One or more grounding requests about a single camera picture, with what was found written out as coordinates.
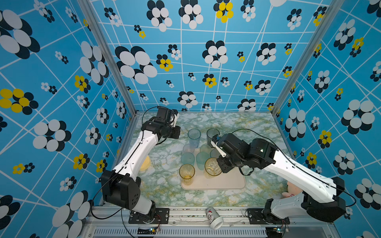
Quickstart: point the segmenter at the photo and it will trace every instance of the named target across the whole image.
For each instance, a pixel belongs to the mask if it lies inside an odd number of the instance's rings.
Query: green marble surface
[[[147,112],[144,121],[156,115]],[[137,138],[142,113],[134,132]],[[184,190],[181,187],[179,168],[182,147],[188,143],[187,133],[192,128],[201,131],[200,145],[206,144],[209,128],[217,128],[221,135],[240,128],[248,128],[272,139],[287,155],[286,145],[270,113],[181,113],[177,121],[181,127],[179,139],[167,139],[149,153],[151,166],[139,172],[142,180],[141,194],[156,202],[157,206],[264,206],[269,198],[281,198],[287,190],[287,181],[264,170],[256,169],[246,176],[246,187],[241,190]],[[235,135],[250,143],[256,134],[248,130]]]

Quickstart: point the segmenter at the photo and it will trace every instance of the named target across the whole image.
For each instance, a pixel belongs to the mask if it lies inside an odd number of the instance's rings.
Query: vented panel
[[[218,230],[212,230],[209,227],[162,227],[160,229],[155,237],[267,237],[264,227],[222,227]],[[137,228],[130,228],[128,231],[137,237]],[[94,238],[127,236],[129,236],[127,231],[120,227],[97,228],[94,233]],[[152,237],[152,235],[139,235],[139,237]]]

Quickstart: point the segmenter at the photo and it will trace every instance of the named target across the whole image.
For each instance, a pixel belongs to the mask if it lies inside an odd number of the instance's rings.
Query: blue wall
[[[76,1],[0,10],[0,237],[76,235],[131,115]]]
[[[268,112],[330,0],[91,4],[137,110]]]
[[[327,177],[341,177],[356,197],[356,205],[335,221],[341,237],[381,234],[378,5],[344,2],[276,114],[297,161]],[[353,202],[341,196],[347,205]]]

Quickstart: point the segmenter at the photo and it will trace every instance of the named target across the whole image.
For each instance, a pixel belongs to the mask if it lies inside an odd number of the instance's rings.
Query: yellow round object
[[[20,98],[19,103],[20,103],[21,106],[26,107],[26,106],[29,105],[29,100],[24,98],[24,97],[22,97],[22,98]]]
[[[6,89],[6,88],[3,88],[1,91],[0,91],[0,95],[3,97],[3,98],[11,98],[13,96],[13,93],[11,90],[9,89]]]
[[[218,11],[217,13],[216,13],[216,17],[219,19],[219,18],[221,18],[222,17],[222,12],[221,11]]]
[[[15,104],[13,104],[13,105],[11,106],[11,110],[12,110],[13,112],[19,113],[19,112],[22,111],[22,106],[21,106],[20,104],[15,103]]]
[[[151,165],[151,159],[149,158],[149,156],[147,156],[139,170],[144,171],[148,169],[150,165]]]
[[[221,22],[226,23],[227,22],[227,15],[221,17]]]
[[[0,99],[0,107],[2,108],[10,108],[12,106],[11,100],[7,98]]]
[[[13,95],[18,98],[22,98],[24,96],[24,92],[21,89],[15,88],[13,90]]]
[[[222,3],[219,4],[219,9],[220,9],[221,11],[225,10],[225,8],[226,8],[226,4],[225,4],[224,2],[222,2]]]
[[[229,12],[227,12],[227,14],[226,14],[227,18],[232,18],[233,15],[234,15],[234,12],[233,12],[233,11],[229,11]]]
[[[230,11],[231,9],[233,9],[233,4],[232,4],[231,2],[228,2],[228,3],[226,4],[226,10],[227,10],[227,11]]]

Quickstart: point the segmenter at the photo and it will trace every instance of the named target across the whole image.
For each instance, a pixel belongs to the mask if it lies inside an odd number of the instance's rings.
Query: black mounting plate
[[[131,212],[131,215],[132,216],[130,216],[130,219],[128,220],[129,224],[148,224],[139,219],[138,216],[133,212]],[[158,217],[156,215],[159,215],[161,217],[160,224],[168,224],[169,208],[156,208],[154,220],[149,224],[159,224],[157,220]]]
[[[263,220],[263,215],[262,215],[263,208],[248,208],[246,211],[247,212],[245,213],[245,215],[248,216],[250,225],[268,225],[268,223]],[[288,217],[286,217],[284,220],[286,220],[286,224],[290,224],[290,220],[288,219]],[[281,219],[277,220],[275,224],[281,225],[282,220]]]

